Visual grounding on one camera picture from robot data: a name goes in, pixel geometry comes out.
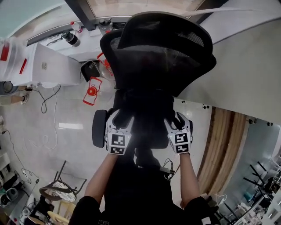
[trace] shirt sleeve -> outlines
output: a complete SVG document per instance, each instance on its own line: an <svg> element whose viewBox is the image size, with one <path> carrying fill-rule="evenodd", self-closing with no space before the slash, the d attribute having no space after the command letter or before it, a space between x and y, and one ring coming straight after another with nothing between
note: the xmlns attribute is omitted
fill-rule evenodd
<svg viewBox="0 0 281 225"><path fill-rule="evenodd" d="M202 198L195 198L191 200L184 209L191 224L196 225L219 225L220 222L214 213L211 211L210 206Z"/></svg>
<svg viewBox="0 0 281 225"><path fill-rule="evenodd" d="M97 224L101 215L100 204L90 196L85 196L77 203L69 225Z"/></svg>

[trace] wooden chair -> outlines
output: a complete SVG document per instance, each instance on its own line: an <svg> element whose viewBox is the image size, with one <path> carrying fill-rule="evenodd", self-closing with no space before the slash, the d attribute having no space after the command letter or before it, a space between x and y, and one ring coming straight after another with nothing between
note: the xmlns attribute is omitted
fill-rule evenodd
<svg viewBox="0 0 281 225"><path fill-rule="evenodd" d="M62 206L66 208L64 216L59 215ZM69 219L72 216L75 206L76 205L74 205L71 202L66 202L61 200L58 206L58 213L48 211L48 214L51 217L51 219L56 223L56 225L67 225L69 223Z"/></svg>

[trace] red label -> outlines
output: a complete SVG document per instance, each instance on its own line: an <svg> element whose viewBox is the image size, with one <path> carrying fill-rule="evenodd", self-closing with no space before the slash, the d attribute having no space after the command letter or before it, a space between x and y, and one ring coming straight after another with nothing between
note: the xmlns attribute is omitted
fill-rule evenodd
<svg viewBox="0 0 281 225"><path fill-rule="evenodd" d="M9 43L5 43L4 47L2 49L2 53L1 53L1 57L0 60L1 61L7 61L8 59L8 54L9 54Z"/></svg>

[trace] foot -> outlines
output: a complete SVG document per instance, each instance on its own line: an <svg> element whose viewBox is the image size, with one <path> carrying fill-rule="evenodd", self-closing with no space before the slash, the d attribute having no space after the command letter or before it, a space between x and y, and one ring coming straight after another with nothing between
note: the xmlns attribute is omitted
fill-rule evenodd
<svg viewBox="0 0 281 225"><path fill-rule="evenodd" d="M25 96L23 96L23 100L21 101L21 104L24 105L25 103L27 103L29 99L29 94L26 94Z"/></svg>

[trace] plastic water bottle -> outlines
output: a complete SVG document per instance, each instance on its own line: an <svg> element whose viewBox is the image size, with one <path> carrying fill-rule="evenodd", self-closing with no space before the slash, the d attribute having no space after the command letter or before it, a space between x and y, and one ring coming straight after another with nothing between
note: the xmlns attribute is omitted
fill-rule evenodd
<svg viewBox="0 0 281 225"><path fill-rule="evenodd" d="M76 22L71 22L71 27L73 30L75 30L77 33L81 33L83 31L83 29L80 27L80 25Z"/></svg>

